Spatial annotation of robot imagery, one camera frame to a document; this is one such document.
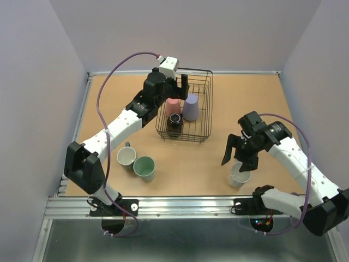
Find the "pink cup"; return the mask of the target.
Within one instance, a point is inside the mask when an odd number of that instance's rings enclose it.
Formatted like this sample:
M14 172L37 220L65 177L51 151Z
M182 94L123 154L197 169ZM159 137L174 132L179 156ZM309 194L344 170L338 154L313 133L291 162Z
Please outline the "pink cup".
M180 100L168 98L166 100L165 113L166 113L166 116L170 116L171 114L180 114L181 113Z

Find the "lavender cup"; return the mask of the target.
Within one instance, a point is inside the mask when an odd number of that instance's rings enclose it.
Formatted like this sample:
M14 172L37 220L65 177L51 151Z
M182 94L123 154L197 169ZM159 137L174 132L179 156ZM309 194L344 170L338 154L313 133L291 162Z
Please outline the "lavender cup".
M198 118L198 96L196 94L188 94L183 105L183 117L187 121L196 121Z

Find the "black mug white inside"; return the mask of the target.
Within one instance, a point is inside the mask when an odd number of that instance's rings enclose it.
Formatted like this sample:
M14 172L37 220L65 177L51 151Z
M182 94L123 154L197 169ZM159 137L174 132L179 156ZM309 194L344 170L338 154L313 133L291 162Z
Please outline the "black mug white inside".
M182 133L182 127L183 127L183 119L182 119L182 114L178 113L172 113L168 118L167 118L167 133L169 137L179 137L180 134Z

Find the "green cup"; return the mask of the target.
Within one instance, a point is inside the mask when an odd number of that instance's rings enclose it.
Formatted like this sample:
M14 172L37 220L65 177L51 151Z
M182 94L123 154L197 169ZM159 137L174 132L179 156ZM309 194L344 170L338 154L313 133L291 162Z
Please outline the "green cup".
M155 179L155 161L151 157L139 157L135 160L133 168L142 181L150 183Z

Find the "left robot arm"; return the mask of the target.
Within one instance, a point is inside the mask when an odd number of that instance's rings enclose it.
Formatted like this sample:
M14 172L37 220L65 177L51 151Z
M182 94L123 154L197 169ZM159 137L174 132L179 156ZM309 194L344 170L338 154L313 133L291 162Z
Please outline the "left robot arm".
M67 148L64 175L88 195L96 197L109 215L121 210L119 193L107 183L108 173L102 163L111 160L111 152L133 133L146 126L169 98L185 100L188 96L188 76L166 76L153 68L142 90L110 124L105 123L95 136L79 144L73 141Z

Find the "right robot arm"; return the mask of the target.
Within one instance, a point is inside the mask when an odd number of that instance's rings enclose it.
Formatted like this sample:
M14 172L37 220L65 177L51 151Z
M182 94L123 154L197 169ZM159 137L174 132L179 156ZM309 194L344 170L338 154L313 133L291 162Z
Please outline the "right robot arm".
M304 196L281 192L273 186L257 187L249 198L237 199L230 209L234 215L265 215L278 211L300 224L315 236L348 219L348 190L329 180L304 153L291 131L280 121L266 124L262 116L252 111L238 120L241 135L227 137L222 165L232 158L237 161L232 173L249 174L258 168L258 154L268 152L281 163L305 191Z

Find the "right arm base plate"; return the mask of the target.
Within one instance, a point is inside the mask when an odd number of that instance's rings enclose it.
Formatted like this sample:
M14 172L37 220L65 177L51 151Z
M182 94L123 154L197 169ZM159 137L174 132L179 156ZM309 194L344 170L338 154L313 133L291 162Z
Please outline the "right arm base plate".
M233 215L266 215L271 209L266 208L262 200L255 198L235 198L230 207L230 213Z

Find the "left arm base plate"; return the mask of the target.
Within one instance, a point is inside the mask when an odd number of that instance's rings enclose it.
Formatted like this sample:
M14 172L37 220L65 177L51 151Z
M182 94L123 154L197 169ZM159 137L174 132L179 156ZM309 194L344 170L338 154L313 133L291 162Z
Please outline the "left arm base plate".
M89 215L91 217L125 217L129 216L127 213L124 214L122 210L117 208L114 204L108 206L101 202L95 197L89 197L86 200L90 207ZM138 215L139 212L139 200L138 199L117 199L117 204L131 213L134 216Z

